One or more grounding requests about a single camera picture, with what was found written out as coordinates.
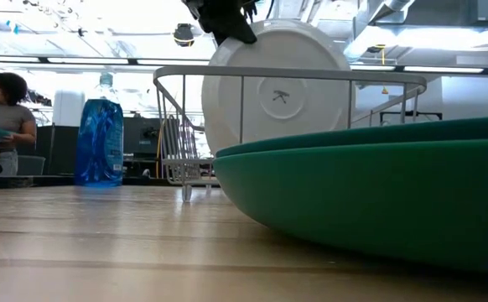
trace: ceiling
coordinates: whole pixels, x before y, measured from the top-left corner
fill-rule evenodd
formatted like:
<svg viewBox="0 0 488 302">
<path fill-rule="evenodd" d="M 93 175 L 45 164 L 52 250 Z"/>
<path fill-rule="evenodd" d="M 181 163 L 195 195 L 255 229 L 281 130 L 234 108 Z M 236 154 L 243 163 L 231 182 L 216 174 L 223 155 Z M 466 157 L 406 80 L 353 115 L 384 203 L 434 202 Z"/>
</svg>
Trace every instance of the ceiling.
<svg viewBox="0 0 488 302">
<path fill-rule="evenodd" d="M 257 5 L 256 19 L 265 19 L 270 1 Z M 370 0 L 277 0 L 272 17 L 309 22 L 346 47 L 365 1 Z M 195 26 L 192 47 L 173 41 L 177 23 Z M 214 51 L 211 36 L 201 32 L 181 0 L 0 0 L 0 55 L 208 60 Z M 488 51 L 392 45 L 385 59 L 399 65 L 488 65 Z M 360 61 L 381 64 L 382 55 L 365 53 Z"/>
</svg>

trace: dish rack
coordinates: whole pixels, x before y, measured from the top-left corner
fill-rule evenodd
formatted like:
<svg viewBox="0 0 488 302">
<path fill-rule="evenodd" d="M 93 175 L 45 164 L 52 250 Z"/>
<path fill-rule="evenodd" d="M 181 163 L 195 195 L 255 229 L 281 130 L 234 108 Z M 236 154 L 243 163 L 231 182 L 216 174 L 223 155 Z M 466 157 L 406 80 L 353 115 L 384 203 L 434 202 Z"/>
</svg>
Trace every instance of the dish rack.
<svg viewBox="0 0 488 302">
<path fill-rule="evenodd" d="M 182 76 L 182 106 L 160 82 L 165 76 Z M 373 116 L 390 107 L 401 104 L 400 123 L 406 122 L 407 100 L 413 98 L 413 112 L 417 112 L 418 97 L 427 90 L 427 80 L 420 75 L 406 73 L 350 71 L 350 70 L 298 70 L 284 68 L 257 67 L 226 67 L 226 66 L 196 66 L 179 65 L 166 66 L 153 73 L 153 84 L 157 88 L 158 114 L 162 121 L 160 129 L 160 156 L 162 169 L 172 185 L 182 185 L 184 202 L 190 201 L 193 186 L 218 185 L 218 181 L 210 176 L 201 176 L 201 166 L 212 167 L 213 159 L 201 159 L 195 146 L 195 134 L 204 133 L 205 128 L 194 125 L 186 116 L 186 76 L 235 76 L 241 79 L 240 94 L 240 133 L 239 142 L 242 143 L 242 129 L 244 117 L 244 79 L 246 77 L 291 78 L 310 80 L 349 81 L 348 94 L 348 123 L 351 128 L 355 122 L 369 119 L 372 125 Z M 381 105 L 353 117 L 354 84 L 356 82 L 380 82 L 384 84 L 401 84 L 402 95 L 395 97 Z"/>
</svg>

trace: person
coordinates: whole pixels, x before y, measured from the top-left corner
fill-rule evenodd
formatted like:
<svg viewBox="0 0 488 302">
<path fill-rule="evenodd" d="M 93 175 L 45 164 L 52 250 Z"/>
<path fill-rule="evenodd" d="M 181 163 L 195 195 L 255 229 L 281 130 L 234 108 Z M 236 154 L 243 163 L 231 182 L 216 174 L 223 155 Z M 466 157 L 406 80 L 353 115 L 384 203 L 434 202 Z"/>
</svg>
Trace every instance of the person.
<svg viewBox="0 0 488 302">
<path fill-rule="evenodd" d="M 18 170 L 18 144 L 34 144 L 35 118 L 32 112 L 19 105 L 26 97 L 28 85 L 20 76 L 10 72 L 0 73 L 0 129 L 11 132 L 0 143 L 0 175 L 13 176 Z"/>
</svg>

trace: white plate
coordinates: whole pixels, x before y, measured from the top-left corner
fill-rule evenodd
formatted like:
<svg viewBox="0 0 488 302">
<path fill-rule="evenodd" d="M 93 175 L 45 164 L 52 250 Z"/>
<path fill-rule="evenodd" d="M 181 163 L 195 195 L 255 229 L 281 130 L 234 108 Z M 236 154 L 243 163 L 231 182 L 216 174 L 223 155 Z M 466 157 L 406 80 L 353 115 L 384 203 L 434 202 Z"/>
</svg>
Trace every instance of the white plate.
<svg viewBox="0 0 488 302">
<path fill-rule="evenodd" d="M 333 39 L 309 24 L 279 19 L 252 28 L 255 44 L 227 39 L 209 65 L 350 70 Z M 203 81 L 205 135 L 213 154 L 238 143 L 240 83 L 220 76 Z M 346 128 L 348 81 L 246 78 L 244 86 L 244 143 Z"/>
</svg>

